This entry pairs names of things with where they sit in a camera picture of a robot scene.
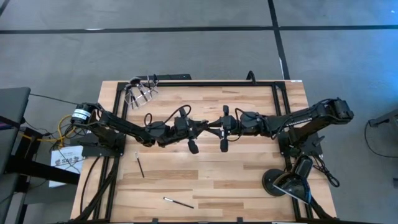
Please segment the pen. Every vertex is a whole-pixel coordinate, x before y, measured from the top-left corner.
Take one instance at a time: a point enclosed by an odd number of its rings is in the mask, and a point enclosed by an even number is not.
[[[164,199],[164,200],[168,200],[169,202],[174,202],[174,203],[177,203],[177,204],[179,204],[179,205],[183,205],[183,206],[188,207],[188,208],[194,208],[194,207],[191,206],[191,205],[187,205],[187,204],[184,204],[184,203],[182,203],[182,202],[178,202],[178,201],[169,199],[169,198],[167,198],[167,197],[163,197],[163,199]]]
[[[137,158],[137,161],[138,161],[139,169],[141,170],[142,178],[145,178],[144,171],[142,171],[141,163],[139,162],[138,152],[136,152],[136,158]]]

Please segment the black desk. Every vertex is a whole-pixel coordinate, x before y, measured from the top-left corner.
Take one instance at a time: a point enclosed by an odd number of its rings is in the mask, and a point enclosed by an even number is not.
[[[11,129],[0,130],[0,223],[4,223],[14,192],[26,193],[29,189],[28,176],[41,177],[68,184],[77,184],[79,174],[34,162],[40,141],[22,138],[14,147],[24,123],[24,113],[28,102],[30,88],[0,89],[0,116],[4,122],[13,125]],[[42,135],[30,128],[21,128],[25,135],[42,138]],[[22,202],[18,222],[23,222],[27,205]]]

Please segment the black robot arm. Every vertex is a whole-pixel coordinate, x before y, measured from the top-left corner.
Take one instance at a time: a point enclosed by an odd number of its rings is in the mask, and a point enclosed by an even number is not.
[[[174,118],[173,126],[168,126],[163,121],[155,121],[146,124],[145,127],[140,127],[104,110],[99,103],[82,103],[73,112],[71,123],[78,128],[90,130],[98,137],[100,144],[109,148],[115,145],[120,136],[119,133],[123,133],[134,137],[147,147],[153,146],[156,142],[160,147],[165,147],[188,139],[189,150],[196,154],[199,150],[194,139],[203,131],[217,135],[221,139],[221,151],[226,152],[230,135],[239,137],[261,135],[275,139],[284,128],[308,122],[301,128],[289,130],[290,142],[294,145],[305,141],[309,135],[329,124],[346,124],[354,116],[347,103],[339,98],[323,100],[309,108],[283,116],[266,116],[236,108],[235,119],[229,115],[228,106],[224,106],[223,116],[212,123],[190,119],[188,117],[190,111],[186,113],[184,107],[190,108],[189,105],[184,105],[170,116],[171,118],[176,112],[180,113],[180,117]],[[238,111],[242,113],[240,119],[238,119]]]
[[[224,106],[224,116],[209,124],[209,127],[221,129],[208,129],[207,131],[219,136],[220,149],[228,151],[229,135],[234,136],[265,136],[275,139],[284,128],[308,122],[301,128],[292,128],[288,131],[290,143],[298,146],[311,134],[327,127],[330,124],[346,124],[354,114],[349,109],[347,102],[337,99],[326,99],[317,104],[283,116],[266,116],[252,111],[235,109],[236,119],[228,114],[228,107]]]

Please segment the label sticker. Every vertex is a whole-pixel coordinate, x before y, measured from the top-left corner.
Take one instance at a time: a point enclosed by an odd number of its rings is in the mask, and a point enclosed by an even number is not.
[[[84,119],[84,120],[87,119],[87,116],[82,115],[82,114],[78,114],[78,113],[73,113],[72,117],[80,118],[80,119]]]
[[[75,111],[73,113],[80,113],[86,116],[90,116],[91,114],[85,110],[81,110],[81,109],[75,109]]]

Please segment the wooden table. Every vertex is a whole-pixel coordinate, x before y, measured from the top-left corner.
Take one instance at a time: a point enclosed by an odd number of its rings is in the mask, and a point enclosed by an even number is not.
[[[106,110],[112,111],[117,83],[106,81],[102,84],[98,102]],[[302,82],[286,81],[286,87],[292,111],[308,107]],[[241,108],[261,114],[275,114],[272,91],[267,86],[162,87],[159,90],[160,94],[139,110],[129,108],[127,120],[143,126],[144,115],[149,112],[154,115],[154,121],[165,120],[184,104],[192,106],[189,117],[194,120],[218,119],[222,116],[223,105],[228,105],[230,111]],[[295,220],[291,198],[287,195],[273,197],[261,184],[261,177],[267,169],[284,169],[277,141],[260,136],[243,136],[236,142],[230,142],[229,151],[222,153],[220,140],[204,132],[196,143],[200,152],[193,155],[188,150],[187,141],[166,148],[144,147],[127,137],[125,153],[119,165],[111,221],[150,222],[152,218],[159,218],[160,222],[233,222],[236,217],[243,217],[245,221]],[[139,151],[145,179],[134,155],[136,151]],[[84,162],[71,218],[79,214],[81,191],[94,159]],[[102,159],[90,175],[83,208],[97,191],[101,165]],[[336,216],[325,176],[312,169],[308,181],[318,203],[327,213]],[[163,197],[192,205],[195,209],[165,201]],[[104,217],[105,207],[103,202],[99,217]],[[300,203],[300,209],[304,217],[303,203]]]

